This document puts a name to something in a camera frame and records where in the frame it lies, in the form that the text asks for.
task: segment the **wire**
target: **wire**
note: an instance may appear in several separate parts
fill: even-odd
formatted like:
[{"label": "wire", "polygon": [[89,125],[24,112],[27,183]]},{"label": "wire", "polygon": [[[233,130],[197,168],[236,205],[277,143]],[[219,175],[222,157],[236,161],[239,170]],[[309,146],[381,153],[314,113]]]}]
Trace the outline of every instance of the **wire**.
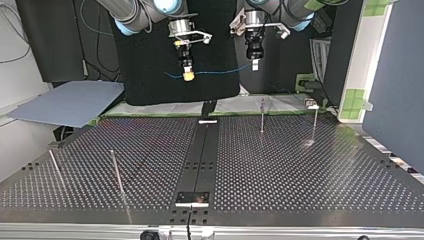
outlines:
[{"label": "wire", "polygon": [[[101,21],[102,21],[100,4],[97,6],[97,14],[98,14],[98,17],[97,17],[97,29],[99,29],[99,31],[100,31],[101,30]],[[111,73],[118,72],[119,71],[119,66],[115,70],[112,70],[112,69],[109,69],[108,67],[106,67],[102,63],[102,61],[100,59],[100,56],[99,56],[100,55],[99,54],[99,48],[100,48],[100,33],[97,33],[97,40],[96,40],[96,58],[97,58],[97,62],[99,63],[99,65],[102,68],[104,68],[108,72],[111,72]]]},{"label": "wire", "polygon": [[307,21],[311,21],[312,19],[314,19],[315,16],[312,16],[312,17],[306,18],[306,19],[296,17],[296,15],[294,15],[293,12],[290,10],[288,3],[289,3],[289,0],[287,0],[287,2],[285,0],[280,0],[280,6],[282,5],[284,7],[284,10],[287,12],[289,17],[291,17],[294,20],[299,21],[299,22],[307,22]]},{"label": "wire", "polygon": [[327,0],[317,0],[317,1],[319,3],[325,4],[325,5],[328,5],[328,6],[338,7],[338,6],[341,6],[341,5],[348,3],[350,0],[345,0],[343,2],[338,2],[338,3],[330,3],[330,2],[327,2]]},{"label": "wire", "polygon": [[187,220],[187,240],[191,240],[191,231],[190,231],[190,220],[191,220],[191,210],[192,208],[190,208],[190,214],[188,215],[188,220]]},{"label": "wire", "polygon": [[1,61],[0,64],[5,64],[5,63],[11,63],[11,62],[19,61],[19,60],[25,58],[26,56],[28,56],[30,50],[31,50],[31,46],[28,46],[28,49],[27,49],[27,51],[25,52],[24,55],[22,55],[20,57],[17,57],[17,58],[14,58],[14,59],[6,60],[6,61]]},{"label": "wire", "polygon": [[146,15],[147,17],[147,21],[149,21],[149,29],[148,30],[144,29],[144,31],[146,33],[151,33],[153,31],[152,17],[150,16],[150,12],[147,10],[146,2],[143,0],[140,0],[140,4],[141,4],[142,10],[144,11],[144,15]]},{"label": "wire", "polygon": [[327,94],[327,91],[325,91],[324,84],[323,84],[323,82],[321,81],[321,79],[318,75],[318,65],[317,65],[317,61],[315,61],[315,52],[314,51],[312,51],[312,62],[315,66],[315,69],[317,69],[317,74],[316,74],[317,79],[316,80],[321,84],[321,89],[324,92],[325,97],[328,99],[328,102],[332,105],[332,107],[333,107],[334,111],[336,111],[337,115],[339,115],[339,110],[337,110],[336,105],[331,101],[330,97]]},{"label": "wire", "polygon": [[[21,28],[23,29],[23,27],[22,27],[22,20],[21,20],[21,17],[19,16],[19,14],[18,14],[18,12],[12,7],[12,6],[10,6],[9,4],[7,4],[7,3],[5,3],[5,2],[0,2],[0,7],[2,7],[2,8],[6,8],[6,9],[8,9],[9,11],[11,11],[12,13],[13,13],[13,15],[15,15],[15,17],[19,20],[19,22],[21,23]],[[27,37],[26,37],[26,35],[25,35],[25,32],[23,31],[23,33],[21,34],[19,31],[18,31],[18,29],[16,29],[16,27],[15,27],[15,25],[13,25],[13,23],[12,23],[12,21],[10,21],[10,19],[9,19],[9,17],[6,15],[6,13],[4,13],[3,12],[3,10],[1,10],[1,12],[2,12],[2,14],[3,14],[3,16],[6,18],[6,20],[9,22],[9,24],[10,24],[10,26],[12,26],[12,28],[13,28],[13,30],[16,32],[16,34],[18,34],[18,36],[22,39],[22,41],[24,41],[25,43],[27,43],[27,44],[29,44],[28,43],[28,39],[27,39]]]},{"label": "wire", "polygon": [[[251,64],[247,64],[247,65],[244,65],[244,66],[237,68],[237,69],[233,69],[233,70],[229,70],[229,71],[222,71],[222,72],[196,72],[196,75],[200,75],[200,74],[223,75],[223,74],[235,73],[235,72],[239,72],[239,71],[249,67],[250,65]],[[172,75],[172,74],[167,73],[167,72],[164,72],[164,74],[168,75],[169,77],[174,78],[174,79],[183,78],[182,75]]]},{"label": "wire", "polygon": [[84,9],[85,1],[87,1],[87,0],[83,0],[83,1],[82,1],[82,3],[81,3],[81,6],[80,6],[80,16],[81,16],[81,20],[82,20],[82,22],[84,23],[84,25],[85,25],[88,29],[90,29],[91,31],[93,31],[93,32],[96,32],[96,33],[99,33],[99,34],[103,34],[103,35],[107,35],[107,36],[112,36],[112,37],[113,37],[113,34],[112,34],[112,33],[107,33],[107,32],[98,31],[98,30],[96,30],[96,29],[94,29],[94,28],[90,27],[90,26],[87,24],[87,22],[86,22],[86,21],[85,21],[85,19],[84,19],[84,14],[83,14],[83,9]]},{"label": "wire", "polygon": [[[19,20],[19,22],[21,22],[21,17],[19,16],[19,14],[16,12],[16,10],[12,6],[8,5],[7,3],[0,2],[0,7],[3,7],[3,8],[10,10],[15,15],[15,17]],[[25,32],[23,34],[21,34],[18,31],[18,29],[16,29],[16,27],[13,25],[13,23],[10,21],[9,17],[3,12],[3,10],[1,10],[1,13],[6,18],[6,20],[9,22],[9,24],[12,26],[12,28],[16,32],[16,34],[22,39],[22,41],[24,41],[28,45],[28,49],[26,50],[26,52],[22,56],[19,56],[17,58],[13,58],[13,59],[10,59],[10,60],[0,61],[0,64],[6,64],[6,63],[19,61],[19,60],[25,58],[26,56],[28,56],[28,54],[30,53],[30,50],[31,50],[31,46],[29,45],[28,40],[25,38],[25,36],[26,36]]]},{"label": "wire", "polygon": [[296,98],[297,100],[303,102],[303,99],[300,99],[298,97],[296,97],[296,93],[292,93],[290,92],[290,90],[282,88],[282,89],[278,89],[276,86],[271,86],[272,88],[274,88],[277,92],[281,93],[281,92],[286,92],[288,94],[291,94],[291,96],[293,96],[294,98]]}]

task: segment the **green tape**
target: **green tape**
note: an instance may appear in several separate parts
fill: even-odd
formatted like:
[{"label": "green tape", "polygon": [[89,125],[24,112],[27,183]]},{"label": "green tape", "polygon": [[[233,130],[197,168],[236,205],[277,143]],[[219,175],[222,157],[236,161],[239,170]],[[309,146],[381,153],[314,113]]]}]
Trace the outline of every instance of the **green tape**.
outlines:
[{"label": "green tape", "polygon": [[309,81],[314,82],[315,81],[315,74],[309,73],[309,74],[297,74],[296,75],[296,86],[295,91],[296,92],[314,92],[313,89],[306,89],[299,85],[300,81]]},{"label": "green tape", "polygon": [[383,16],[387,5],[389,5],[388,0],[369,0],[362,15],[364,17]]},{"label": "green tape", "polygon": [[97,124],[99,123],[99,121],[100,121],[100,118],[94,118],[94,119],[91,119],[91,120],[87,123],[87,125],[88,125],[88,126],[95,127],[95,126],[97,126]]},{"label": "green tape", "polygon": [[364,96],[363,89],[347,89],[340,118],[358,120],[364,107]]},{"label": "green tape", "polygon": [[311,11],[318,11],[321,8],[323,8],[325,5],[318,2],[317,0],[309,0],[306,4],[305,4],[305,8],[309,9]]}]

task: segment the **metal rod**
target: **metal rod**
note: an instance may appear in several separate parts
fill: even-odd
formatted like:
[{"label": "metal rod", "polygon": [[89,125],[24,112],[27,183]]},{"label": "metal rod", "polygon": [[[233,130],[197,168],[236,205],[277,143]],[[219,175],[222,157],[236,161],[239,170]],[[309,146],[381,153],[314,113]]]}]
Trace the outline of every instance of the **metal rod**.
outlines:
[{"label": "metal rod", "polygon": [[110,156],[112,157],[113,166],[115,167],[116,178],[118,179],[119,188],[121,190],[121,193],[122,194],[125,194],[125,192],[124,192],[124,186],[122,185],[121,174],[119,173],[118,162],[116,161],[115,151],[114,150],[110,150]]},{"label": "metal rod", "polygon": [[264,132],[264,122],[265,122],[265,114],[262,113],[262,119],[261,119],[261,133]]},{"label": "metal rod", "polygon": [[264,125],[265,125],[265,99],[264,98],[262,98],[262,101],[261,101],[261,108],[260,108],[260,110],[261,110],[261,117],[262,117],[262,119],[261,119],[261,133],[263,133],[265,130],[264,130]]},{"label": "metal rod", "polygon": [[54,153],[53,153],[53,150],[49,150],[49,154],[50,154],[50,157],[51,157],[51,159],[52,159],[52,161],[53,161],[53,164],[54,164],[54,168],[56,168],[56,171],[60,171],[60,169],[59,169],[59,165],[57,165],[57,162],[56,162],[56,158],[55,158],[55,156],[54,156]]},{"label": "metal rod", "polygon": [[314,129],[315,129],[315,128],[316,128],[316,126],[317,126],[317,120],[318,120],[318,110],[319,110],[319,108],[317,108],[317,109],[315,110]]}]

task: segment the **black cable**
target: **black cable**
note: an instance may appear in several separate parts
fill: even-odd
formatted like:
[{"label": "black cable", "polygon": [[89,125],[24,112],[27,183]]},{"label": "black cable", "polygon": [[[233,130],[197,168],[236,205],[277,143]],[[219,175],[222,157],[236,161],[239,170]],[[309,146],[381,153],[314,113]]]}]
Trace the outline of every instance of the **black cable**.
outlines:
[{"label": "black cable", "polygon": [[188,215],[188,221],[187,221],[187,240],[191,240],[191,231],[190,231],[190,218],[191,218],[191,209],[190,209],[190,213]]},{"label": "black cable", "polygon": [[97,39],[96,39],[96,58],[97,58],[97,62],[99,63],[99,65],[102,67],[102,68],[104,68],[106,71],[108,71],[108,72],[111,72],[111,73],[116,73],[116,72],[118,72],[119,71],[119,66],[115,69],[115,70],[112,70],[112,69],[110,69],[110,68],[108,68],[108,67],[106,67],[103,63],[102,63],[102,61],[100,60],[100,54],[99,54],[99,49],[100,49],[100,31],[101,31],[101,11],[100,11],[101,9],[100,9],[100,4],[97,6],[97,14],[98,14],[98,17],[97,17],[97,30],[99,30],[99,32],[97,33]]},{"label": "black cable", "polygon": [[314,19],[315,16],[312,16],[310,18],[299,18],[296,15],[293,14],[293,12],[290,10],[289,4],[288,4],[288,0],[287,2],[285,0],[280,0],[280,6],[283,5],[284,10],[287,12],[287,15],[289,15],[289,17],[293,18],[296,21],[299,22],[307,22],[307,21],[311,21],[312,19]]},{"label": "black cable", "polygon": [[27,49],[27,51],[25,52],[24,55],[22,55],[20,57],[17,57],[17,58],[14,58],[14,59],[6,60],[6,61],[1,61],[0,64],[5,64],[5,63],[11,63],[11,62],[19,61],[19,60],[25,58],[26,56],[28,56],[30,50],[31,50],[31,46],[28,46],[28,49]]},{"label": "black cable", "polygon": [[341,5],[348,3],[350,0],[345,0],[343,2],[338,2],[338,3],[330,3],[330,2],[327,2],[327,0],[317,0],[317,1],[321,4],[325,4],[325,5],[328,5],[328,6],[338,7],[338,6],[341,6]]},{"label": "black cable", "polygon": [[339,115],[339,110],[337,110],[336,104],[334,104],[333,101],[331,101],[330,97],[328,96],[327,92],[325,91],[324,84],[322,83],[322,81],[319,77],[318,65],[317,65],[317,61],[315,61],[315,52],[314,52],[313,49],[312,49],[312,62],[314,63],[315,69],[317,71],[317,75],[316,75],[317,79],[316,80],[321,84],[322,91],[323,91],[325,97],[328,99],[328,102],[332,105],[332,107],[333,107],[334,111],[336,111],[337,115]]},{"label": "black cable", "polygon": [[101,76],[104,76],[107,80],[112,81],[112,79],[110,79],[110,77],[108,77],[105,74],[103,74],[96,65],[90,63],[87,60],[87,56],[85,55],[84,45],[83,45],[82,37],[81,37],[81,30],[80,30],[80,27],[79,27],[79,21],[78,21],[78,17],[77,17],[78,16],[78,12],[77,12],[77,8],[76,8],[76,5],[75,5],[75,0],[72,0],[72,6],[74,8],[75,23],[76,23],[77,31],[78,31],[78,39],[79,39],[79,42],[80,42],[80,45],[81,45],[82,59],[84,60],[84,62],[86,63],[87,66],[90,66],[94,71],[97,72],[97,74],[98,74],[97,80],[100,80]]}]

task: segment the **white panel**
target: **white panel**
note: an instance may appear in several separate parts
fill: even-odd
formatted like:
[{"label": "white panel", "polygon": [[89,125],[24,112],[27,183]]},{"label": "white panel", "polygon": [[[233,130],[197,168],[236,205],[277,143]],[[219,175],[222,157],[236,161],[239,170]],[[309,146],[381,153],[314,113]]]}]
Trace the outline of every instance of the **white panel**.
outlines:
[{"label": "white panel", "polygon": [[[15,1],[5,0],[16,9]],[[3,9],[14,26],[21,30],[19,21],[9,11]],[[28,45],[14,32],[6,18],[0,12],[0,62],[14,59],[25,54]],[[0,108],[13,105],[48,91],[43,83],[32,52],[16,62],[0,64]]]},{"label": "white panel", "polygon": [[[383,16],[361,17],[343,89],[341,107],[344,104],[347,89],[365,89],[364,98],[368,100],[391,10],[392,6],[389,5]],[[361,113],[359,120],[339,120],[344,123],[362,123],[364,112]]]},{"label": "white panel", "polygon": [[[3,0],[16,9],[15,1]],[[3,9],[15,28],[20,23],[9,10]],[[0,12],[0,62],[20,57],[28,45],[19,38]],[[23,165],[41,156],[54,141],[55,126],[16,121],[2,117],[17,105],[48,91],[32,53],[11,63],[0,64],[0,182]]]},{"label": "white panel", "polygon": [[56,128],[12,119],[1,122],[5,125],[0,127],[0,182],[45,153],[54,141],[52,131]]}]

